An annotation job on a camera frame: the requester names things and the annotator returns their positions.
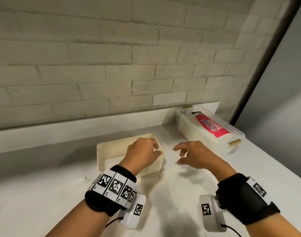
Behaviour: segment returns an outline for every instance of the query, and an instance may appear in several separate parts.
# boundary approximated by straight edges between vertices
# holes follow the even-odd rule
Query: qr-like marker
[[[143,205],[137,204],[137,205],[136,205],[136,208],[135,208],[135,210],[134,210],[133,215],[140,215],[141,212],[142,212],[142,209],[143,209]]]
[[[103,174],[97,184],[100,186],[103,186],[103,187],[107,187],[111,179],[112,179],[111,176]]]
[[[211,215],[211,209],[209,208],[209,204],[201,205],[203,215]]]
[[[131,195],[129,196],[129,199],[127,200],[128,202],[133,202],[134,200],[134,197],[136,196],[136,192],[135,191],[132,191]]]
[[[112,191],[113,193],[118,195],[123,185],[124,184],[121,181],[114,179],[109,187],[109,191]]]
[[[266,194],[267,194],[267,192],[258,184],[258,183],[255,183],[254,185],[253,185],[253,188],[262,196],[262,197],[264,197]]]
[[[127,200],[130,193],[131,193],[131,191],[132,191],[132,188],[129,187],[128,185],[126,185],[124,187],[124,190],[123,190],[122,194],[121,194],[121,197]]]

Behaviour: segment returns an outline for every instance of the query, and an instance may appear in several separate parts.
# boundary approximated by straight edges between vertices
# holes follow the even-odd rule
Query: beige box
[[[125,139],[99,143],[97,145],[97,164],[99,171],[105,171],[112,166],[117,165],[124,158],[127,147],[133,144],[139,137],[141,138],[154,138],[157,140],[154,134],[138,135]],[[136,177],[141,178],[145,175],[149,175],[161,170],[162,162],[164,160],[164,150],[160,143],[159,149],[162,155],[150,166],[142,170]]]

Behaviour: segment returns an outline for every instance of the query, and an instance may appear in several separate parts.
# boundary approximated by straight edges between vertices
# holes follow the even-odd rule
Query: wristband
[[[220,208],[227,209],[244,225],[280,213],[267,192],[252,178],[243,174],[237,173],[224,179],[218,187],[216,197]]]
[[[95,179],[85,193],[85,201],[90,209],[106,212],[111,217],[131,206],[137,194],[136,180],[127,169],[115,165]]]

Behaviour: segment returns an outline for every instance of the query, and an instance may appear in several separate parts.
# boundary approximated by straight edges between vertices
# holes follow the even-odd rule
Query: gray wall
[[[220,100],[290,0],[0,0],[0,129]]]
[[[301,177],[301,7],[235,126]]]

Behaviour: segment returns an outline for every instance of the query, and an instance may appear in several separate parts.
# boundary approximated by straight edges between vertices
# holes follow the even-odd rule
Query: left hand
[[[154,148],[159,148],[155,139],[140,137],[129,145],[126,155],[119,165],[136,176],[144,168],[151,166],[162,154],[160,150],[154,151]]]

